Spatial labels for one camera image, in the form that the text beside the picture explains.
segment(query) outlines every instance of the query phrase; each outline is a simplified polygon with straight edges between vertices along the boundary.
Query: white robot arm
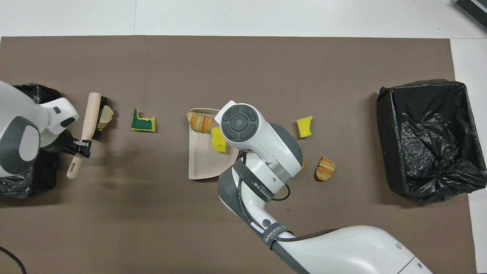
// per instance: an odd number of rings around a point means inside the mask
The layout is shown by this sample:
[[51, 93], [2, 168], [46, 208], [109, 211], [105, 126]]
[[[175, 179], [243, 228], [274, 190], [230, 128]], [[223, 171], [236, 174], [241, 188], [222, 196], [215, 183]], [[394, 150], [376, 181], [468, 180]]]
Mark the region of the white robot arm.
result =
[[215, 117], [227, 142], [244, 151], [219, 178], [218, 196], [297, 273], [431, 273], [382, 229], [354, 226], [294, 236], [264, 206], [302, 166], [302, 153], [281, 126], [248, 104], [227, 103]]
[[13, 86], [0, 81], [0, 177], [30, 169], [40, 148], [79, 153], [66, 128], [79, 118], [65, 98], [37, 105]]

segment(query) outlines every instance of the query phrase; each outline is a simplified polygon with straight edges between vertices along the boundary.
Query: croissant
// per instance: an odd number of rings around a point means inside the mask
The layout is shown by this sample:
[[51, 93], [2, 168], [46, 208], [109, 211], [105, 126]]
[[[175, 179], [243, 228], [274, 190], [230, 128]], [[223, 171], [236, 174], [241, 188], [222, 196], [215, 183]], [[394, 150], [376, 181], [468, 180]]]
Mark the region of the croissant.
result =
[[213, 118], [190, 111], [186, 114], [187, 121], [194, 131], [208, 133], [213, 123]]
[[337, 165], [332, 161], [328, 160], [325, 156], [319, 161], [318, 167], [316, 168], [316, 178], [320, 181], [326, 181], [332, 177], [333, 172]]
[[300, 172], [303, 171], [305, 168], [306, 168], [306, 161], [303, 159], [303, 166], [301, 167]]

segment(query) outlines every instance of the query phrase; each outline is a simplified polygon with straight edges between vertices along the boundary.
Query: bread piece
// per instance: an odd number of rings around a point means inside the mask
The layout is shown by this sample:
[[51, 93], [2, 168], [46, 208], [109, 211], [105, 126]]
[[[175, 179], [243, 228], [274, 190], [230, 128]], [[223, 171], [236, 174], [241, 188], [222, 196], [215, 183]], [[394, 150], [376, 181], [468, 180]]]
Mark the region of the bread piece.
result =
[[186, 114], [187, 121], [194, 131], [208, 133], [213, 123], [213, 118], [190, 111]]
[[319, 166], [326, 168], [331, 172], [335, 172], [335, 169], [337, 168], [337, 165], [335, 165], [335, 163], [333, 163], [332, 161], [328, 160], [325, 156], [323, 156], [323, 158], [321, 158], [321, 161], [319, 161]]
[[317, 167], [316, 168], [316, 178], [320, 181], [326, 181], [329, 178], [331, 178], [333, 175], [333, 172], [324, 168], [324, 167]]
[[108, 123], [112, 120], [113, 110], [108, 106], [104, 106], [101, 110], [100, 119], [98, 119], [98, 124], [96, 125], [96, 129], [102, 130], [104, 129]]
[[303, 159], [303, 167], [301, 168], [300, 172], [306, 168], [306, 161]]

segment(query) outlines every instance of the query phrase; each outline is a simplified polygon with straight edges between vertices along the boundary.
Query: cable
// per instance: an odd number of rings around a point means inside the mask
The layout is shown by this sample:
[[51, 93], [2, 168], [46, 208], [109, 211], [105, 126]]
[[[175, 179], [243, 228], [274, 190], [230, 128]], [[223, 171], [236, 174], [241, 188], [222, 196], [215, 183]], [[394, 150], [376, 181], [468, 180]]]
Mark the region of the cable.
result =
[[6, 250], [5, 248], [3, 248], [1, 246], [0, 246], [0, 251], [7, 254], [10, 258], [12, 258], [20, 266], [20, 270], [22, 270], [22, 274], [27, 274], [27, 271], [25, 271], [24, 264], [22, 264], [22, 262], [19, 260], [19, 258], [17, 258], [10, 251]]
[[287, 195], [286, 195], [286, 197], [284, 197], [284, 198], [272, 198], [272, 200], [273, 201], [284, 201], [287, 198], [289, 198], [289, 196], [291, 195], [291, 189], [289, 188], [289, 186], [287, 184], [286, 184], [286, 187], [287, 187]]
[[[245, 165], [245, 162], [247, 160], [247, 153], [244, 152], [244, 151], [240, 151], [239, 158], [241, 158], [242, 163]], [[239, 199], [240, 209], [242, 210], [243, 215], [245, 216], [245, 218], [247, 218], [247, 221], [249, 223], [252, 223], [253, 220], [249, 216], [249, 214], [247, 212], [247, 209], [245, 208], [245, 206], [243, 204], [243, 201], [242, 201], [242, 174], [239, 174], [239, 184], [238, 184], [238, 189], [237, 190], [238, 190], [238, 199]]]

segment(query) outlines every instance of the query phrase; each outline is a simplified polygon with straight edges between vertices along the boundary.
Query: sponge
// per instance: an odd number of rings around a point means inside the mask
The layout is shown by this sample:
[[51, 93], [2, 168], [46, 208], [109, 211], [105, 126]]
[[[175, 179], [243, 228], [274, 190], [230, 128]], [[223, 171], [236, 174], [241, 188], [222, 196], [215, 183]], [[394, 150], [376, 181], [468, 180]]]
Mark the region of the sponge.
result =
[[214, 127], [210, 130], [211, 133], [211, 143], [213, 144], [213, 148], [219, 152], [226, 151], [226, 141], [223, 138], [222, 131], [219, 127]]
[[300, 138], [304, 138], [311, 135], [310, 125], [313, 116], [302, 118], [296, 121], [298, 129], [300, 131]]
[[133, 111], [132, 130], [155, 132], [155, 117], [140, 118], [137, 109]]

